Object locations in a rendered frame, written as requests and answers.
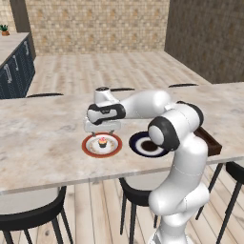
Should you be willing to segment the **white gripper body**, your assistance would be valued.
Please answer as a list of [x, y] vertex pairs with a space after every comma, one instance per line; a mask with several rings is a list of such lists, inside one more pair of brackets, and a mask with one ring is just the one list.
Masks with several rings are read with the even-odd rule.
[[121, 128], [121, 123], [119, 121], [105, 121], [100, 125], [94, 125], [87, 117], [85, 117], [83, 122], [85, 132], [111, 132]]

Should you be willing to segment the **dark chocolate round dessert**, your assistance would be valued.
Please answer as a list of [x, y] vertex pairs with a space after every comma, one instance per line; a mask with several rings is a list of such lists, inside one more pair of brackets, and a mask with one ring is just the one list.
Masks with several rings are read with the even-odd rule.
[[141, 148], [147, 152], [154, 152], [157, 150], [158, 146], [155, 145], [152, 141], [144, 141], [141, 143]]

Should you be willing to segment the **brown wooden tray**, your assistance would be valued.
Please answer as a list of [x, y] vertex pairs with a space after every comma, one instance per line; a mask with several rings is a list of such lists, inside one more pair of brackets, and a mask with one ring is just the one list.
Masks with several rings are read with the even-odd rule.
[[208, 146], [208, 156], [219, 155], [222, 150], [222, 146], [202, 127], [199, 127], [194, 134], [202, 138]]

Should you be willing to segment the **red rimmed white plate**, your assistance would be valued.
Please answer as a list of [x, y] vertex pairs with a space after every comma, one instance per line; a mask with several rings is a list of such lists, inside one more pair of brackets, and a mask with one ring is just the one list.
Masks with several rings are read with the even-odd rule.
[[[107, 139], [107, 146], [100, 148], [98, 140], [101, 137]], [[116, 134], [109, 134], [108, 132], [97, 132], [96, 137], [92, 135], [87, 136], [82, 142], [82, 150], [91, 157], [105, 158], [117, 154], [122, 149], [122, 141]]]

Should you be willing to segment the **dark blue rimmed plate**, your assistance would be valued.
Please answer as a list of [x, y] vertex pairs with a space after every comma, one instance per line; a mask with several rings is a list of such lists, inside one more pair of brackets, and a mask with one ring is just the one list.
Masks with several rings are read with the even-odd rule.
[[147, 132], [137, 132], [130, 138], [129, 146], [135, 153], [144, 157], [156, 158], [156, 157], [162, 157], [168, 153], [168, 151], [160, 148], [159, 146], [157, 150], [154, 152], [144, 151], [141, 148], [141, 143], [144, 141], [151, 141], [151, 139], [149, 138], [149, 134]]

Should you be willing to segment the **black stool with white seat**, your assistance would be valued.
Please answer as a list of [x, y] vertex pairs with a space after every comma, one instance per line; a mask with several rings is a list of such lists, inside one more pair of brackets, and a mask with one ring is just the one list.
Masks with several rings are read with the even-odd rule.
[[0, 214], [0, 231], [3, 232], [7, 244], [14, 244], [10, 234], [13, 231], [23, 231], [28, 240], [28, 244], [32, 244], [29, 229], [39, 227], [48, 222], [52, 224], [57, 243], [64, 244], [57, 222], [57, 216], [59, 214], [62, 216], [69, 241], [73, 244], [71, 230], [64, 210], [66, 190], [67, 187], [63, 186], [58, 196], [51, 203], [43, 207], [22, 213]]
[[209, 192], [212, 191], [212, 189], [214, 187], [214, 183], [215, 183], [216, 179], [218, 178], [220, 171], [221, 171], [223, 166], [226, 166], [227, 173], [236, 181], [236, 184], [234, 187], [234, 191], [233, 191], [231, 200], [230, 200], [229, 205], [227, 207], [227, 210], [225, 211], [225, 218], [224, 218], [223, 224], [221, 226], [218, 238], [216, 240], [216, 244], [220, 244], [220, 241], [222, 239], [222, 236], [225, 232], [228, 221], [230, 219], [231, 213], [233, 211], [234, 204], [237, 200], [237, 197], [239, 195], [241, 187], [244, 185], [244, 167], [240, 166], [239, 164], [237, 164], [233, 161], [227, 162], [226, 164], [218, 163], [217, 167], [214, 171], [212, 180], [210, 182], [209, 188], [208, 188]]
[[123, 192], [120, 220], [121, 234], [124, 230], [126, 204], [127, 201], [131, 202], [129, 244], [133, 244], [136, 207], [149, 206], [149, 194], [167, 178], [168, 174], [168, 172], [148, 173], [137, 176], [121, 177], [119, 179], [119, 183]]

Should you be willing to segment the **dark blue cupboard run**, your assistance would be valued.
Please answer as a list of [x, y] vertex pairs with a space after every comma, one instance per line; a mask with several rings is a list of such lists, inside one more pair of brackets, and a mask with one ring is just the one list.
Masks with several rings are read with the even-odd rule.
[[0, 36], [0, 99], [27, 95], [35, 68], [28, 32]]

